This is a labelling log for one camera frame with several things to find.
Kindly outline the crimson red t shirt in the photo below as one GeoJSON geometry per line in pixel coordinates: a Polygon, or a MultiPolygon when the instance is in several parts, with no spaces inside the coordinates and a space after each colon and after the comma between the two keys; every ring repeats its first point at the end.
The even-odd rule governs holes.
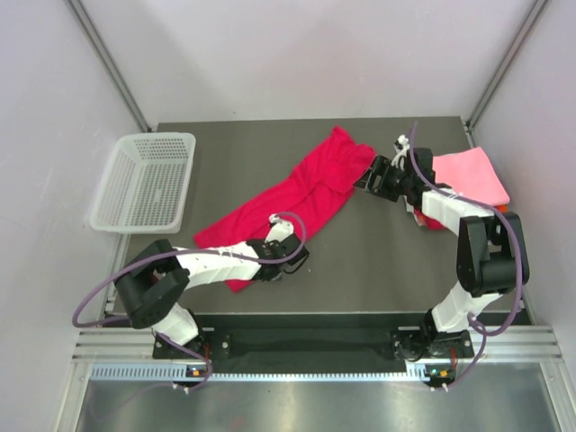
{"type": "Polygon", "coordinates": [[[278,212],[299,216],[301,221],[288,220],[297,236],[310,239],[347,203],[354,183],[375,158],[372,147],[355,143],[337,126],[283,181],[202,229],[193,241],[199,248],[212,248],[262,239],[270,230],[269,217],[278,212]]]}

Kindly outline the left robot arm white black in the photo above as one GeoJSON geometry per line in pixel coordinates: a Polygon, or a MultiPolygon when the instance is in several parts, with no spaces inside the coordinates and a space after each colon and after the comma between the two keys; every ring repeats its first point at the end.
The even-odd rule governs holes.
{"type": "Polygon", "coordinates": [[[298,271],[309,255],[295,234],[197,249],[193,254],[161,239],[145,248],[133,260],[141,265],[133,265],[114,286],[133,328],[152,329],[191,357],[202,351],[204,336],[194,314],[178,304],[184,291],[228,281],[273,281],[282,273],[298,271]]]}

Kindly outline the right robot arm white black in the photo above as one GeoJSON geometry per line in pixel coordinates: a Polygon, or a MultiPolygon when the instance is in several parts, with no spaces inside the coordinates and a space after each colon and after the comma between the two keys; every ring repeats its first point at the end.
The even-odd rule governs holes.
{"type": "Polygon", "coordinates": [[[470,354],[464,340],[478,329],[479,314],[503,295],[520,302],[530,267],[521,219],[514,212],[458,195],[436,180],[428,148],[398,148],[395,158],[377,156],[355,187],[397,202],[438,221],[457,237],[457,282],[430,309],[419,326],[423,356],[447,356],[450,349],[470,354]]]}

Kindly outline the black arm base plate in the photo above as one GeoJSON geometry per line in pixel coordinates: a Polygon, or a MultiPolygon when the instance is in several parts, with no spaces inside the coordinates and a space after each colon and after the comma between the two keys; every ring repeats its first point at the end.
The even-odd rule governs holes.
{"type": "Polygon", "coordinates": [[[474,356],[467,330],[436,330],[426,313],[195,314],[198,335],[180,345],[210,360],[252,353],[354,353],[384,360],[474,356]]]}

